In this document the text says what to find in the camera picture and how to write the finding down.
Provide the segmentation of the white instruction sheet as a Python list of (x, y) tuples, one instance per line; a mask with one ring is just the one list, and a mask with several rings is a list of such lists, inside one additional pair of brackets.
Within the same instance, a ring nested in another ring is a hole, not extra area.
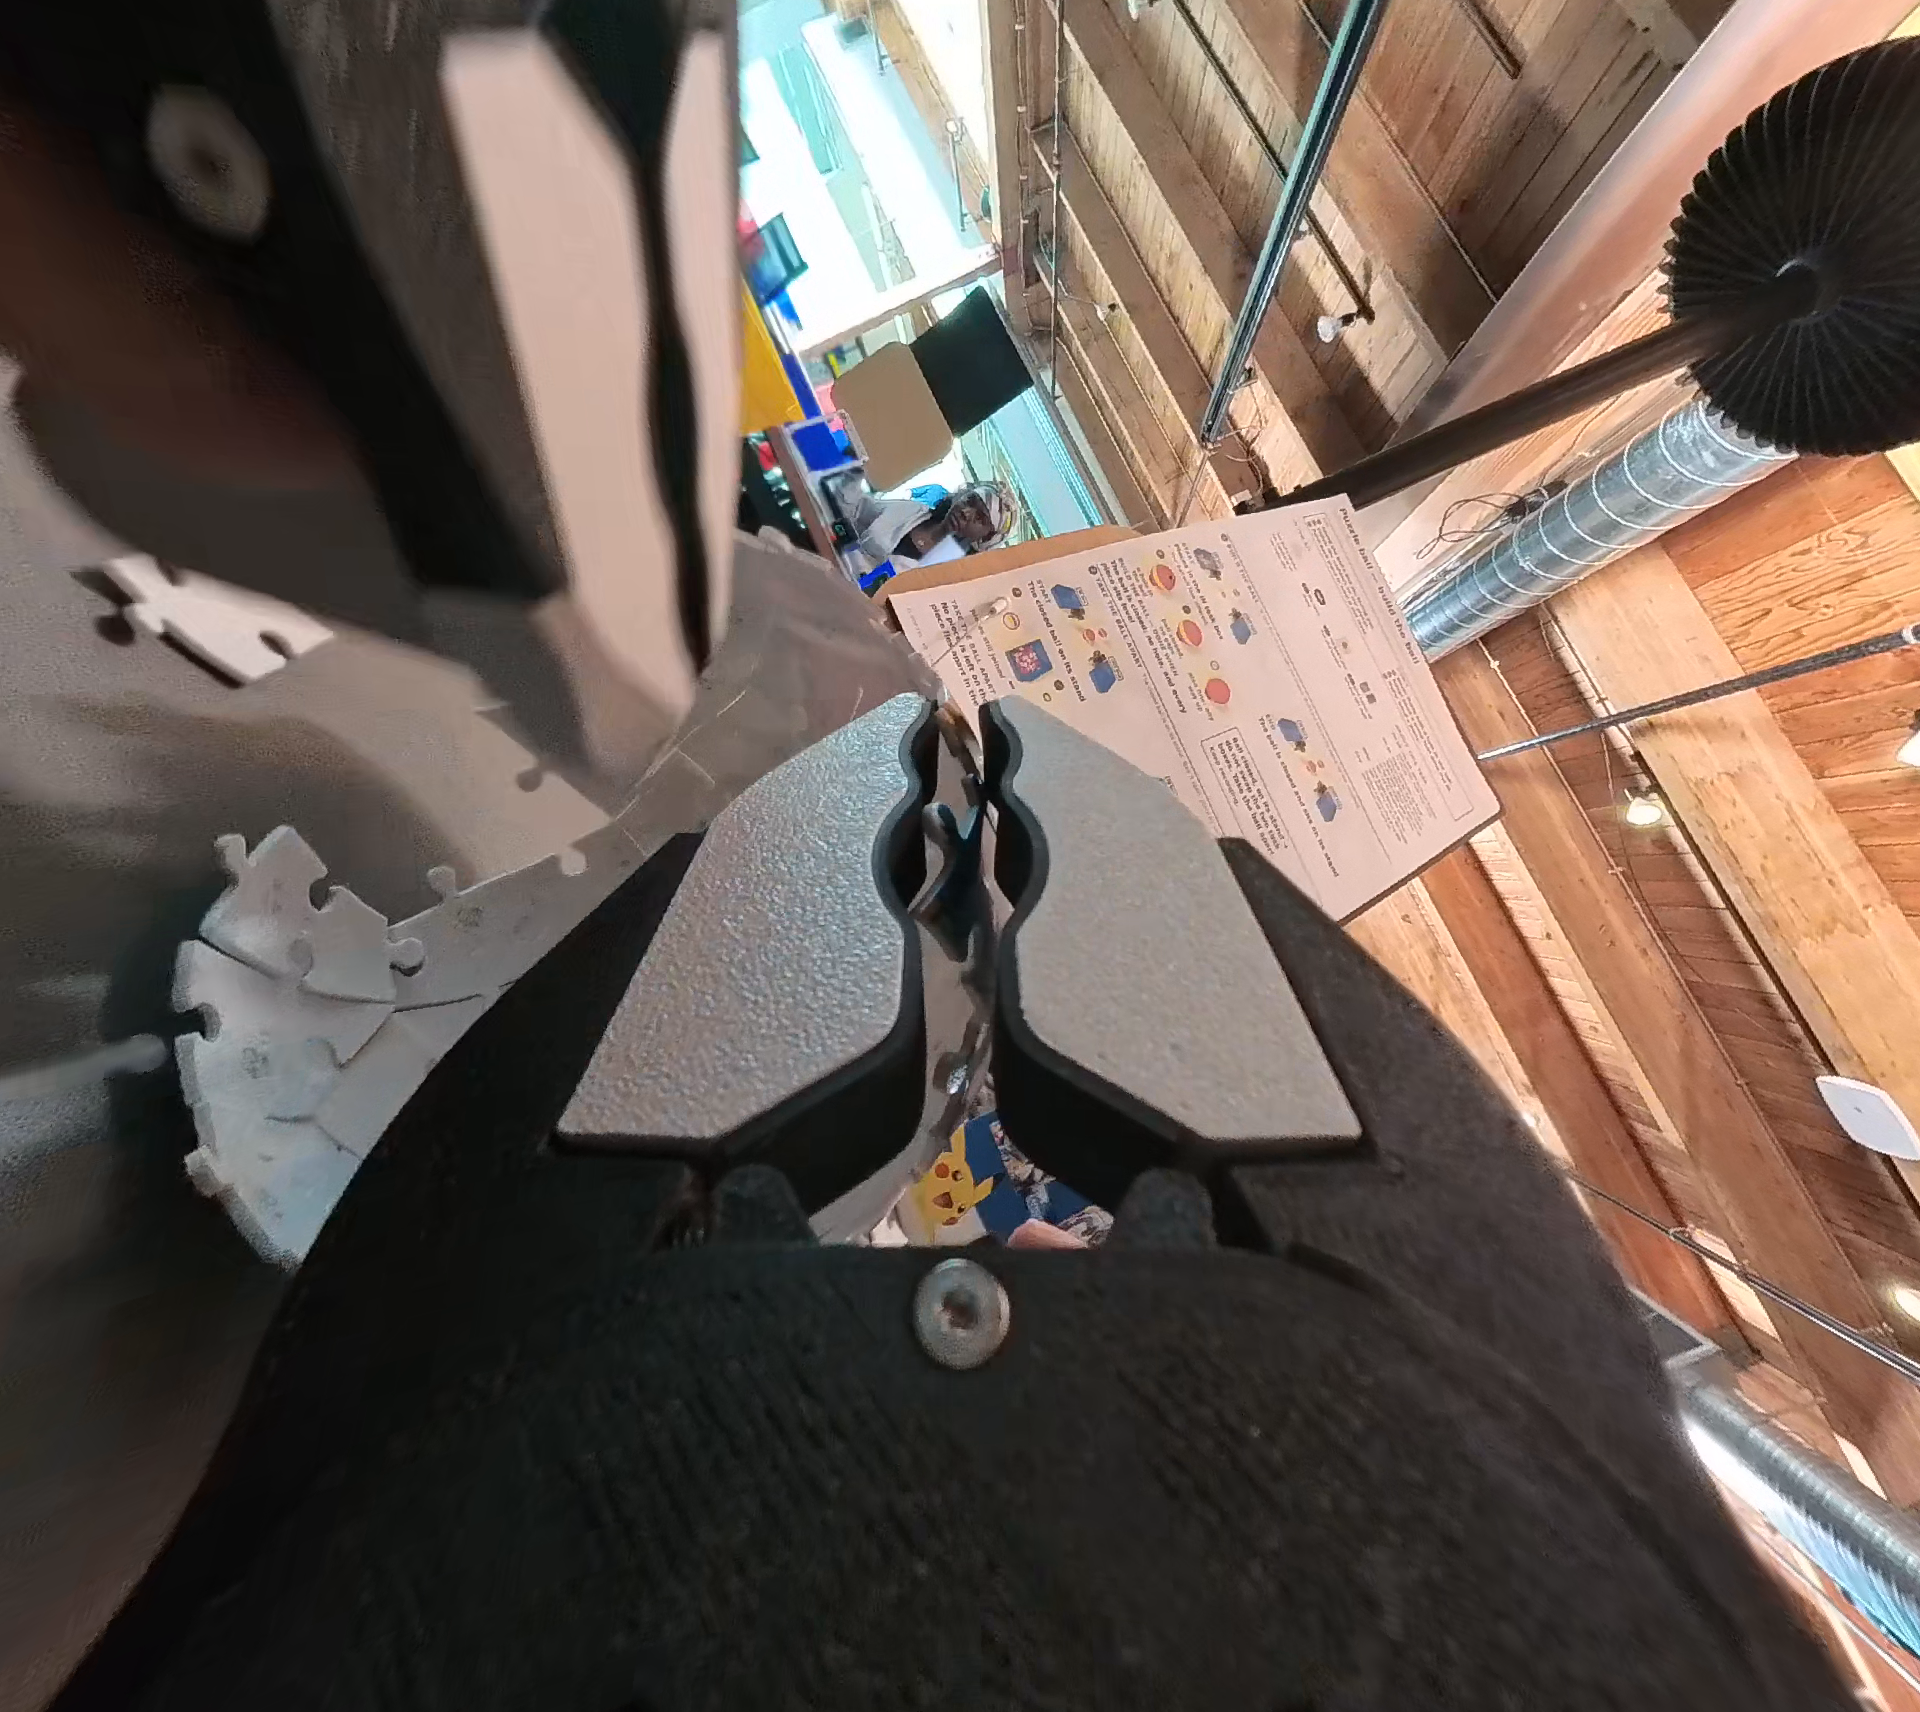
[(886, 602), (956, 707), (1059, 717), (1335, 920), (1501, 816), (1345, 495), (909, 572)]

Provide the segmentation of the black table lamp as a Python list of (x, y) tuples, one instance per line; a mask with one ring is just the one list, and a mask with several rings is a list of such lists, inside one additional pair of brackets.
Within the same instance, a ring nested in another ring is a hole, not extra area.
[(1261, 510), (1389, 500), (1650, 380), (1685, 373), (1765, 452), (1862, 456), (1918, 439), (1918, 40), (1774, 92), (1692, 178), (1664, 261), (1669, 322), (1521, 393), (1266, 495)]

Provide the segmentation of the partly built puzzle ball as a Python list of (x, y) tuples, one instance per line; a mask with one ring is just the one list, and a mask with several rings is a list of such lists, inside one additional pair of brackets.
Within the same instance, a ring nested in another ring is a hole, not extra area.
[[(317, 997), (199, 934), (178, 949), (173, 1003), (202, 1023), (174, 1047), (196, 1132), (188, 1182), (258, 1261), (301, 1268), (424, 1078), (668, 836), (705, 830), (754, 783), (889, 701), (935, 693), (933, 672), (842, 577), (778, 538), (743, 538), (723, 650), (629, 805), (577, 806), (551, 854), (471, 884), (444, 878), (429, 908), (399, 923), (353, 893), (424, 945), (397, 1005)], [(317, 906), (331, 888), (349, 886), (326, 868)]]

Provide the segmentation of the silver ventilation duct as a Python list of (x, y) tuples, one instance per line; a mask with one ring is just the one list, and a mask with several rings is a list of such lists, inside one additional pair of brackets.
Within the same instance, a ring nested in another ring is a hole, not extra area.
[(1482, 641), (1791, 462), (1696, 401), (1640, 432), (1404, 608), (1428, 661)]
[(1918, 1525), (1811, 1450), (1737, 1390), (1675, 1381), (1685, 1428), (1708, 1471), (1840, 1585), (1918, 1611)]

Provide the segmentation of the black square panel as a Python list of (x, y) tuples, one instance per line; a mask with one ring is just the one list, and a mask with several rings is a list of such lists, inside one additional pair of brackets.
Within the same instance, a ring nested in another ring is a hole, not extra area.
[(955, 441), (973, 434), (1034, 389), (1034, 373), (996, 297), (983, 285), (918, 333), (909, 355)]

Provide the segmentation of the yellow plastic bin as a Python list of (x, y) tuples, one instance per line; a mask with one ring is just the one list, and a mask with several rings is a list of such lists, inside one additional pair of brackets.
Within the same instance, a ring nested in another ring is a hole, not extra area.
[(781, 339), (768, 329), (754, 290), (739, 282), (741, 380), (739, 429), (744, 439), (789, 429), (809, 419), (810, 393), (796, 387)]

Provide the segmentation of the tan square panel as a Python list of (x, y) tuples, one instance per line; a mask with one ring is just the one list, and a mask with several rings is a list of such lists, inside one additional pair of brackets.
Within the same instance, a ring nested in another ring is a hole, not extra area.
[(885, 342), (841, 373), (831, 391), (877, 495), (911, 487), (953, 455), (955, 432), (911, 344)]

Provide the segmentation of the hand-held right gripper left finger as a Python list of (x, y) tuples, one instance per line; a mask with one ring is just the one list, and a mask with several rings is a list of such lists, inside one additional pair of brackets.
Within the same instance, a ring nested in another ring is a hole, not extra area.
[(702, 836), (557, 1139), (717, 1179), (781, 1173), (817, 1216), (903, 1156), (927, 1089), (936, 708), (898, 695), (739, 795)]

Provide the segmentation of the colourful puzzle box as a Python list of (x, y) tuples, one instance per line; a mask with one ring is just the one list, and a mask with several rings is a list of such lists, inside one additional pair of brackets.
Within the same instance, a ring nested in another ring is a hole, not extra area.
[(909, 1245), (1091, 1250), (1115, 1216), (1021, 1152), (999, 1112), (967, 1120), (901, 1197)]

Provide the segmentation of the white ceiling device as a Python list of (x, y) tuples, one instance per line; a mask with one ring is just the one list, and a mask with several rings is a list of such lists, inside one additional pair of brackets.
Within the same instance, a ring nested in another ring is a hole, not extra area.
[(1815, 1089), (1850, 1142), (1902, 1167), (1918, 1162), (1918, 1127), (1894, 1094), (1869, 1081), (1840, 1074), (1821, 1074)]

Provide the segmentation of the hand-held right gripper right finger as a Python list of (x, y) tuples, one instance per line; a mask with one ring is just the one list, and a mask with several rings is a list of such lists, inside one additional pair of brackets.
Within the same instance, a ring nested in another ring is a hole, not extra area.
[(1009, 903), (996, 1109), (1019, 1151), (1117, 1212), (1148, 1173), (1354, 1155), (1364, 1127), (1222, 843), (1043, 704), (981, 713)]

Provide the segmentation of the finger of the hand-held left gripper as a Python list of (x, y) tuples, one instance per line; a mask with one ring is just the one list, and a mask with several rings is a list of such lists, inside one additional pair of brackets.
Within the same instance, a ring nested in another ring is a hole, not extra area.
[[(565, 585), (534, 610), (587, 757), (657, 757), (709, 666), (709, 30), (668, 90), (665, 217), (539, 30), (456, 35), (441, 90)], [(690, 402), (665, 402), (667, 329)]]
[(690, 669), (725, 641), (743, 446), (735, 67), (727, 39), (695, 30), (662, 137), (641, 172), (651, 261), (651, 443), (674, 563), (673, 613)]

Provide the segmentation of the blue storage bins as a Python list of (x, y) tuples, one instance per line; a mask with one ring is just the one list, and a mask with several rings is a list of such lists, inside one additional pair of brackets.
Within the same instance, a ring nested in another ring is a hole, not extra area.
[(794, 407), (782, 430), (803, 469), (810, 474), (831, 474), (863, 464), (858, 443), (837, 408), (833, 380), (812, 380), (804, 360), (793, 355), (781, 357), (781, 371), (794, 394)]

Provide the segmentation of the metal ceiling rail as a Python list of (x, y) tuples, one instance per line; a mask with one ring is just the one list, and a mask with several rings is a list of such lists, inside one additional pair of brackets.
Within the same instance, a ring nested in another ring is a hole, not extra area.
[(1349, 0), (1330, 42), (1300, 139), (1283, 175), (1276, 213), (1255, 258), (1251, 285), (1235, 316), (1221, 373), (1213, 383), (1206, 417), (1199, 430), (1202, 452), (1213, 452), (1228, 432), (1237, 383), (1255, 357), (1300, 227), (1312, 209), (1312, 197), (1324, 178), (1341, 126), (1380, 39), (1389, 4), (1390, 0)]

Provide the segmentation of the thin steel tension rod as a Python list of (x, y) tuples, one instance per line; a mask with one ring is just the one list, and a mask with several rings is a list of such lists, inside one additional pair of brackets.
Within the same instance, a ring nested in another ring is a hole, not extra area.
[(1838, 1345), (1848, 1347), (1862, 1359), (1875, 1364), (1881, 1364), (1885, 1371), (1892, 1373), (1908, 1386), (1913, 1389), (1918, 1386), (1918, 1363), (1904, 1350), (1897, 1349), (1886, 1341), (1872, 1339), (1860, 1326), (1819, 1309), (1816, 1305), (1809, 1303), (1800, 1294), (1791, 1293), (1788, 1288), (1769, 1281), (1765, 1274), (1754, 1273), (1752, 1268), (1746, 1268), (1738, 1259), (1702, 1242), (1692, 1233), (1670, 1227), (1669, 1222), (1628, 1203), (1626, 1199), (1617, 1197), (1614, 1193), (1609, 1193), (1606, 1189), (1579, 1174), (1572, 1167), (1561, 1165), (1559, 1170), (1561, 1170), (1561, 1176), (1571, 1186), (1586, 1195), (1591, 1203), (1603, 1203), (1611, 1206), (1619, 1215), (1626, 1216), (1628, 1220), (1635, 1220), (1645, 1230), (1662, 1238), (1666, 1245), (1687, 1253), (1689, 1256), (1707, 1264), (1708, 1268), (1718, 1270), (1723, 1279), (1737, 1281), (1740, 1288), (1765, 1300), (1772, 1309), (1794, 1316), (1803, 1325), (1826, 1334)]
[(1549, 750), (1572, 740), (1586, 740), (1604, 735), (1623, 735), (1635, 726), (1658, 720), (1676, 713), (1696, 711), (1702, 707), (1716, 704), (1727, 699), (1745, 697), (1763, 693), (1774, 687), (1791, 685), (1803, 678), (1815, 678), (1830, 675), (1842, 669), (1858, 666), (1869, 661), (1886, 658), (1890, 655), (1902, 655), (1916, 650), (1918, 646), (1918, 625), (1908, 623), (1900, 629), (1892, 629), (1870, 638), (1854, 641), (1821, 652), (1812, 652), (1785, 664), (1759, 669), (1729, 678), (1720, 678), (1712, 685), (1695, 687), (1683, 693), (1664, 695), (1655, 701), (1645, 701), (1643, 704), (1604, 713), (1591, 717), (1583, 722), (1575, 722), (1556, 730), (1535, 735), (1523, 740), (1513, 740), (1487, 748), (1475, 754), (1481, 767), (1497, 765), (1510, 761), (1535, 750)]

